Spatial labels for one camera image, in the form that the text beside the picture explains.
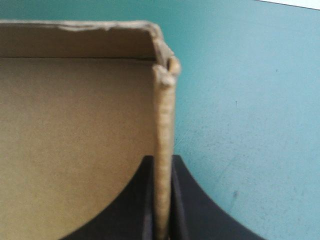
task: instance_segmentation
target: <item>cardboard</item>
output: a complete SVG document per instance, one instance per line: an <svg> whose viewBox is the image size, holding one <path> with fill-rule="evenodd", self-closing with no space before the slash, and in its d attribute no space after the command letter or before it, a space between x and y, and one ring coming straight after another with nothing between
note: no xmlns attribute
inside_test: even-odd
<svg viewBox="0 0 320 240"><path fill-rule="evenodd" d="M59 239L155 157L168 232L178 60L146 21L0 21L0 239Z"/></svg>

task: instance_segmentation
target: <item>torn cardboard edge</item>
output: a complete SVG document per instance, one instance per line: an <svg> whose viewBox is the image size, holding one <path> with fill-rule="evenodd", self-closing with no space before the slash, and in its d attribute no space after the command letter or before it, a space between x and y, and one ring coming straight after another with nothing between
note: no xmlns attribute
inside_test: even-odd
<svg viewBox="0 0 320 240"><path fill-rule="evenodd" d="M89 46L86 45L88 40L91 41ZM0 20L0 46L0 58L155 59L155 231L157 239L166 239L170 211L176 83L181 67L164 42L159 26L148 21Z"/></svg>

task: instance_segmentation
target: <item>cardboard box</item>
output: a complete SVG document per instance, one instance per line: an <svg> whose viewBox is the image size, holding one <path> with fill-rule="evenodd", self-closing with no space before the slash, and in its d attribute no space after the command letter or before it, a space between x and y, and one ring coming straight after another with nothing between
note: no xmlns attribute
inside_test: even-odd
<svg viewBox="0 0 320 240"><path fill-rule="evenodd" d="M0 239L74 231L145 155L163 238L179 72L150 22L0 21Z"/></svg>

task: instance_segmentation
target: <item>teal wall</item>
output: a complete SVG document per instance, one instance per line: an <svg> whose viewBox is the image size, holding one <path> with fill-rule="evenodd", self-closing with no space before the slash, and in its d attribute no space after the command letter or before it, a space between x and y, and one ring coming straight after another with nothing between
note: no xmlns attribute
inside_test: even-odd
<svg viewBox="0 0 320 240"><path fill-rule="evenodd" d="M253 0L0 0L0 18L158 23L183 67L175 152L253 231L320 239L320 11Z"/></svg>

